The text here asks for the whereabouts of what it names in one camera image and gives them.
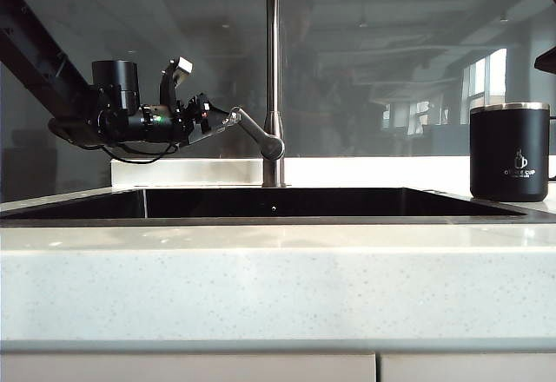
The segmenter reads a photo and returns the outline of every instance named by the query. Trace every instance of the mug rim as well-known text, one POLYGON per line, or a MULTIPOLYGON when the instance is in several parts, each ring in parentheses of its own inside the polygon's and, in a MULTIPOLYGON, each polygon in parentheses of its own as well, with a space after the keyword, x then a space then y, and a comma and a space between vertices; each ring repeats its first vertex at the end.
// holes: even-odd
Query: mug rim
POLYGON ((504 102, 502 104, 492 104, 483 107, 475 107, 474 109, 471 109, 470 113, 474 115, 475 113, 482 113, 483 111, 520 109, 550 111, 550 104, 546 102, 504 102))

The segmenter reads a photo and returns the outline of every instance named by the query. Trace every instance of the faucet spout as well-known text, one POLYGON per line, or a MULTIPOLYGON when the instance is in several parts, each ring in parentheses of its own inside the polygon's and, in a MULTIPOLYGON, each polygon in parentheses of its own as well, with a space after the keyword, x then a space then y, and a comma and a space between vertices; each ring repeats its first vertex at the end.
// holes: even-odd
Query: faucet spout
MULTIPOLYGON (((281 43, 279 0, 267 0, 267 117, 265 131, 274 137, 283 137, 281 125, 281 43)), ((262 186, 286 187, 284 158, 265 158, 262 162, 262 186)))

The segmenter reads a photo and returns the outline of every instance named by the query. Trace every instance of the mug handle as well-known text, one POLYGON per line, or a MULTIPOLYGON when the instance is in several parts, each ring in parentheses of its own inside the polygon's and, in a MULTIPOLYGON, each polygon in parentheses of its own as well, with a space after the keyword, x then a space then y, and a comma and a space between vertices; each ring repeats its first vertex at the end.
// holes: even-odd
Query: mug handle
MULTIPOLYGON (((550 120, 556 120, 556 115, 551 115, 550 120)), ((549 182, 556 182, 556 176, 553 176, 552 178, 548 178, 548 181, 549 182)))

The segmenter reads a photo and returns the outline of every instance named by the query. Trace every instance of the white cabinet door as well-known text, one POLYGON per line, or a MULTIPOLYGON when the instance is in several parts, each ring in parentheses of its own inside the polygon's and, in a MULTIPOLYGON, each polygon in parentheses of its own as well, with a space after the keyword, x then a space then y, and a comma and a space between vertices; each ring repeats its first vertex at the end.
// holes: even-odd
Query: white cabinet door
POLYGON ((385 354, 382 382, 555 382, 556 353, 385 354))
POLYGON ((374 355, 4 354, 3 382, 374 382, 374 355))

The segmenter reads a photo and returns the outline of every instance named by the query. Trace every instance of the sink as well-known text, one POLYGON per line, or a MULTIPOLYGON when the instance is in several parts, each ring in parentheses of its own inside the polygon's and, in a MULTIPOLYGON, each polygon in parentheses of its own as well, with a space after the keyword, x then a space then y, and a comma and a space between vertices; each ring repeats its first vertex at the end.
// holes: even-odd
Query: sink
POLYGON ((556 215, 411 188, 137 189, 0 214, 3 227, 500 222, 556 215))

